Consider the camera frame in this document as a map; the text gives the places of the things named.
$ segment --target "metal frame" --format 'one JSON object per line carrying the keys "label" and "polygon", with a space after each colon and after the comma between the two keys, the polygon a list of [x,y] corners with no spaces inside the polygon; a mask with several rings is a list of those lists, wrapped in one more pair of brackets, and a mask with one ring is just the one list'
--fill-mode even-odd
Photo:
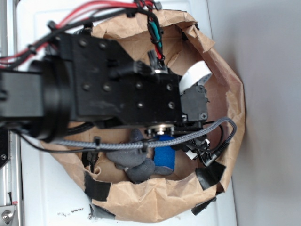
{"label": "metal frame", "polygon": [[[1,0],[0,2],[0,44],[1,56],[13,55],[17,50],[16,6],[19,0]],[[22,198],[22,171],[20,138],[9,133],[9,161],[0,170],[0,217],[5,210],[13,213],[13,220],[0,225],[24,225]]]}

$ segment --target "white plastic part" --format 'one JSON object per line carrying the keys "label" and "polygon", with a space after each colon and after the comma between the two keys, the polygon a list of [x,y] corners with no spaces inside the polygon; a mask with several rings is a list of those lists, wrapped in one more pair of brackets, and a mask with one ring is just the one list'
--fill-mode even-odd
{"label": "white plastic part", "polygon": [[195,152],[192,152],[192,151],[187,151],[187,152],[185,152],[185,154],[191,159],[191,160],[194,160],[194,159],[196,159],[197,158],[197,156],[198,156],[198,154],[197,153],[195,153]]}
{"label": "white plastic part", "polygon": [[180,94],[183,94],[185,90],[189,89],[195,83],[204,86],[204,84],[210,79],[211,75],[211,70],[203,60],[197,62],[183,75],[179,84]]}

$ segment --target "red wire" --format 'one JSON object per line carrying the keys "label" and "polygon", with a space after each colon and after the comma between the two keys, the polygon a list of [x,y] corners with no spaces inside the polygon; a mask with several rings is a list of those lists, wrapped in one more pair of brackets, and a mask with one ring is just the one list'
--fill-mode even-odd
{"label": "red wire", "polygon": [[[80,12],[83,9],[86,9],[87,7],[95,6],[95,5],[99,5],[99,4],[106,4],[107,8],[137,8],[137,5],[135,3],[124,3],[124,2],[118,2],[118,1],[105,1],[105,0],[92,1],[92,2],[88,2],[88,3],[85,3],[85,4],[77,7],[67,17],[65,17],[63,19],[63,21],[60,22],[56,27],[57,28],[61,28],[62,26],[64,26],[64,24],[66,23],[66,21],[68,21],[76,13]],[[84,14],[84,13],[87,13],[89,11],[92,11],[92,10],[95,10],[95,9],[103,9],[103,8],[106,8],[106,7],[99,7],[99,8],[90,9],[90,10],[88,10],[86,12],[83,12],[83,13],[77,15],[77,17],[80,16],[80,15],[82,15],[82,14]]]}
{"label": "red wire", "polygon": [[[153,7],[153,2],[150,1],[150,0],[146,0],[145,2],[145,5],[146,6],[151,6]],[[59,24],[56,25],[56,28],[61,28],[63,27],[66,23],[70,22],[71,20],[75,19],[72,17],[77,14],[78,12],[90,7],[90,6],[96,6],[96,5],[100,5],[100,4],[105,4],[105,6],[103,7],[97,7],[97,8],[92,8],[92,9],[89,9],[89,10],[86,10],[85,12],[81,12],[79,15],[76,15],[75,18],[79,17],[80,15],[84,14],[84,13],[87,13],[89,11],[92,11],[92,10],[96,10],[96,9],[104,9],[104,8],[137,8],[138,6],[136,5],[136,3],[124,3],[124,2],[119,2],[119,1],[110,1],[110,0],[95,0],[95,1],[91,1],[91,2],[88,2],[88,3],[85,3],[79,7],[77,7],[75,10],[73,10],[68,16],[66,16]],[[41,45],[40,47],[37,48],[37,51],[40,50],[41,48],[45,47],[47,45],[47,43],[44,43],[43,45]],[[22,50],[21,52],[15,54],[15,55],[12,55],[12,56],[8,56],[8,57],[4,57],[4,58],[1,58],[0,59],[0,64],[10,64],[10,62],[7,62],[8,60],[10,59],[14,59],[14,58],[17,58],[19,56],[21,56],[22,54],[24,54],[25,52],[28,51],[28,48]],[[158,55],[158,58],[161,59],[162,56],[161,54],[158,52],[157,48],[156,48],[156,52],[157,52],[157,55]]]}
{"label": "red wire", "polygon": [[160,52],[159,52],[159,50],[158,50],[158,48],[157,48],[156,45],[155,45],[155,51],[157,53],[158,59],[161,60],[162,59],[162,55],[160,54]]}

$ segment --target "black wire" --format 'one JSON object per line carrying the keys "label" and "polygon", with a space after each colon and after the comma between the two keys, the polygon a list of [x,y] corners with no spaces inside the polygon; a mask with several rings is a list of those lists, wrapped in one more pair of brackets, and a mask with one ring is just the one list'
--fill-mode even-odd
{"label": "black wire", "polygon": [[83,133],[94,127],[94,124],[91,122],[85,122],[79,126],[68,128],[67,136],[71,136],[78,133]]}
{"label": "black wire", "polygon": [[[118,10],[116,12],[112,12],[112,13],[108,13],[106,15],[101,15],[101,16],[96,16],[96,17],[93,17],[93,18],[89,18],[87,20],[82,20],[82,21],[78,21],[78,22],[75,22],[73,24],[68,24],[62,28],[59,28],[59,29],[56,29],[56,30],[53,30],[50,34],[44,36],[42,39],[40,39],[39,41],[37,41],[35,44],[32,45],[33,48],[37,49],[39,48],[41,45],[43,45],[44,43],[48,42],[49,40],[53,39],[54,37],[56,37],[58,34],[62,33],[62,32],[65,32],[69,29],[72,29],[74,27],[78,27],[78,26],[81,26],[83,24],[86,24],[86,23],[92,23],[92,22],[95,22],[95,21],[100,21],[100,20],[104,20],[104,19],[108,19],[108,18],[111,18],[111,17],[115,17],[115,16],[118,16],[118,15],[121,15],[121,14],[128,14],[128,13],[136,13],[138,10],[137,9],[129,9],[129,8],[124,8],[124,9],[121,9],[121,10]],[[6,69],[14,69],[15,67],[18,67],[20,64],[22,64],[26,59],[27,57],[29,57],[30,55],[32,54],[32,51],[28,50],[26,51],[24,54],[22,54],[20,56],[20,58],[18,60],[16,60],[15,62],[13,62],[10,66],[8,66]]]}
{"label": "black wire", "polygon": [[[212,123],[214,123],[214,121],[207,121],[207,122],[203,123],[203,125],[212,124]],[[220,138],[220,141],[218,142],[218,144],[217,144],[217,146],[215,148],[210,149],[210,152],[215,152],[217,149],[219,149],[219,147],[223,143],[224,129],[223,129],[222,125],[219,125],[219,127],[221,128],[221,138]]]}
{"label": "black wire", "polygon": [[24,137],[22,134],[17,133],[26,143],[28,143],[30,146],[32,146],[35,149],[38,149],[39,151],[48,152],[48,153],[55,153],[55,154],[69,154],[69,153],[81,153],[81,152],[90,152],[90,151],[96,151],[95,148],[84,148],[84,149],[77,149],[77,150],[50,150],[50,149],[44,149],[39,146],[36,146],[31,141],[29,141],[26,137]]}

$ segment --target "blue object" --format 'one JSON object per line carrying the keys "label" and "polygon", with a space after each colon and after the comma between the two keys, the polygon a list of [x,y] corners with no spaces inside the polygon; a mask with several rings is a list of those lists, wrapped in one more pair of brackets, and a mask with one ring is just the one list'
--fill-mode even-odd
{"label": "blue object", "polygon": [[[174,137],[168,135],[159,136],[159,140],[172,140]],[[175,150],[170,146],[156,147],[154,162],[156,166],[166,166],[174,170]]]}

